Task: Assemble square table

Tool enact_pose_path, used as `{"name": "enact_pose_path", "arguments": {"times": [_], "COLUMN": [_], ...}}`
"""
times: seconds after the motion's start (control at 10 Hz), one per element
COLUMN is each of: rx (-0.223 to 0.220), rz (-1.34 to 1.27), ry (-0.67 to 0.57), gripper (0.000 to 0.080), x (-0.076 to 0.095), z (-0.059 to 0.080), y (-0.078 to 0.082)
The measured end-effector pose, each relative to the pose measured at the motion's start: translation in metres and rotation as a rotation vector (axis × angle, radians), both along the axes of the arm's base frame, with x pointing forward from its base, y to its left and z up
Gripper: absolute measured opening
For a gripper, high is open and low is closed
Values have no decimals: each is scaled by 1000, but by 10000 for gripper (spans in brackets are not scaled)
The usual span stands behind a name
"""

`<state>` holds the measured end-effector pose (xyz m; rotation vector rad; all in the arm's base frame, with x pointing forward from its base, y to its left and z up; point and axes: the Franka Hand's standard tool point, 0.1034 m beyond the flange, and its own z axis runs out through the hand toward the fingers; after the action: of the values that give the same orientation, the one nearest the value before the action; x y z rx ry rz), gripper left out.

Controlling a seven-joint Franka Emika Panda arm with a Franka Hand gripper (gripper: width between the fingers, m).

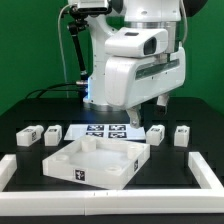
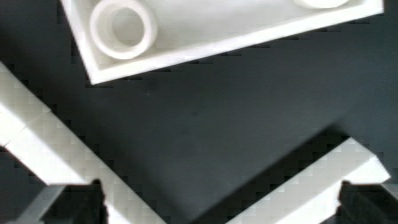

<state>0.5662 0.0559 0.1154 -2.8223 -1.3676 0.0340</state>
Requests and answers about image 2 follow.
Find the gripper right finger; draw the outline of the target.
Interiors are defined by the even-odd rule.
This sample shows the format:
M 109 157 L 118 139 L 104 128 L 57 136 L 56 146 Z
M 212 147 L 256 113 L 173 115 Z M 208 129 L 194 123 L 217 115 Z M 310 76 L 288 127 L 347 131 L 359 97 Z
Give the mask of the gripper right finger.
M 398 224 L 398 184 L 343 182 L 338 224 Z

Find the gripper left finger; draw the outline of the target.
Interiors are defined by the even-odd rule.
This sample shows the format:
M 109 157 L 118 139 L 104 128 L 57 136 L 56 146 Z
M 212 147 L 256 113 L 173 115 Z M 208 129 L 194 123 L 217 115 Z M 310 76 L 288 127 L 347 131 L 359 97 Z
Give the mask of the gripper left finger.
M 109 224 L 100 180 L 89 184 L 50 185 L 17 218 L 17 224 Z

